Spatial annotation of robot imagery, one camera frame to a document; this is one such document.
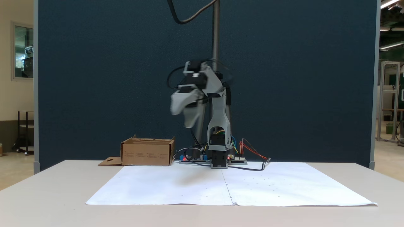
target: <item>metal rack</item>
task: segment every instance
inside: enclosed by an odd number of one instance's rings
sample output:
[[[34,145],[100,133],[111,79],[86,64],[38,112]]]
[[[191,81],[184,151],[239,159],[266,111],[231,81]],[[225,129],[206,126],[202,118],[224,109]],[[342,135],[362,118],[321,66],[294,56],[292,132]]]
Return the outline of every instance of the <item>metal rack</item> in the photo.
[[[384,90],[384,77],[385,77],[385,67],[386,65],[396,65],[396,85],[394,90]],[[393,130],[393,136],[391,139],[382,139],[380,138],[381,133],[381,122],[383,120],[383,93],[393,93],[394,95],[394,109],[393,109],[393,127],[396,128],[397,125],[397,108],[398,108],[398,94],[399,94],[399,79],[400,79],[400,62],[396,61],[382,61],[381,63],[381,72],[380,72],[380,97],[379,97],[379,126],[377,130],[377,141],[383,140],[386,142],[397,143],[396,141],[396,131]]]
[[[20,124],[20,112],[25,112],[25,124]],[[19,138],[21,136],[20,134],[20,129],[25,128],[25,147],[19,147],[17,149],[17,153],[20,152],[21,150],[24,151],[25,156],[28,156],[28,152],[33,152],[34,151],[34,146],[28,146],[28,129],[29,128],[34,128],[33,124],[28,124],[28,113],[32,113],[33,111],[30,110],[25,110],[25,111],[18,111],[18,119],[17,119],[17,124],[18,124],[18,137],[17,141],[19,141]]]

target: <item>white wall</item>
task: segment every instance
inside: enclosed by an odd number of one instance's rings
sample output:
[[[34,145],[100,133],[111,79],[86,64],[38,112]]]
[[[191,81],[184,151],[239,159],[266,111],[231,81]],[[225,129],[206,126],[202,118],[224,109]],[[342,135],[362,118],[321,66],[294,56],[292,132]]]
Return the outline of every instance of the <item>white wall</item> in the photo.
[[[33,81],[11,81],[11,21],[33,26],[34,0],[0,0],[0,121],[34,109]]]

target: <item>metal pole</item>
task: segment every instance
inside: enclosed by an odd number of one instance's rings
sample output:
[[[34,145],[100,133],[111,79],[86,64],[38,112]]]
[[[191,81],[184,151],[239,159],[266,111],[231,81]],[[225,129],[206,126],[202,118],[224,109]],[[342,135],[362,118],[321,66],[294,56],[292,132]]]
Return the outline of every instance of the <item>metal pole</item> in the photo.
[[[38,30],[39,30],[39,0],[34,0],[34,174],[41,171],[39,163],[39,91],[38,91]]]
[[[19,147],[18,141],[20,139],[20,111],[18,111],[17,126],[18,126],[18,128],[17,128],[17,143],[16,143],[16,145],[17,145],[17,150],[19,150],[20,147]]]
[[[377,128],[377,141],[380,141],[381,122],[383,120],[383,92],[384,92],[384,67],[386,63],[382,61],[380,71],[380,95],[379,95],[379,122]]]
[[[397,109],[398,109],[398,81],[400,79],[400,63],[397,63],[396,73],[396,92],[394,93],[394,113],[393,113],[393,137],[392,140],[396,140],[396,126],[397,126]]]
[[[219,60],[219,14],[220,0],[213,4],[212,14],[212,58]],[[217,71],[217,63],[213,62],[213,71]]]
[[[377,78],[379,74],[379,40],[380,40],[380,5],[381,2],[377,1],[375,27],[375,65],[373,73],[373,108],[372,108],[372,136],[370,139],[370,163],[369,168],[375,170],[375,135],[376,135],[376,103],[377,103]]]
[[[400,122],[402,123],[403,122],[403,111],[400,111]],[[404,133],[404,130],[401,130],[403,128],[403,125],[402,124],[400,124],[400,136],[398,137],[398,142],[399,143],[402,143],[403,141],[402,141],[402,136],[403,136],[403,133]]]
[[[25,155],[28,154],[28,111],[25,112]]]

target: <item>cardboard box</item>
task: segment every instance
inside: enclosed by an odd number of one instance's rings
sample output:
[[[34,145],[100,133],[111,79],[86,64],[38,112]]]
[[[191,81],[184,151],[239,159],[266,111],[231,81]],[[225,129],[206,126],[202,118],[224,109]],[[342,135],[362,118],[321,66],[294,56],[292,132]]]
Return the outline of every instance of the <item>cardboard box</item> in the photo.
[[[109,157],[99,166],[169,166],[173,161],[175,137],[141,139],[136,135],[121,143],[121,156]]]

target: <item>floor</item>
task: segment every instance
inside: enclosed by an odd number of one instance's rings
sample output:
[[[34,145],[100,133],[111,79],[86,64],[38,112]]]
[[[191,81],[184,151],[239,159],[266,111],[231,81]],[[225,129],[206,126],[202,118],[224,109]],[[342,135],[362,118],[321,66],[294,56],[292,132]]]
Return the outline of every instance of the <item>floor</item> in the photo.
[[[386,134],[386,122],[382,122],[381,138]],[[375,170],[404,182],[404,147],[396,143],[375,142]],[[24,153],[5,153],[0,157],[0,191],[34,174],[34,156]]]
[[[0,157],[0,191],[34,174],[34,156],[4,153]]]
[[[382,122],[380,137],[392,138],[391,134],[386,133],[386,122]],[[404,182],[404,147],[399,147],[396,143],[376,141],[375,171]]]

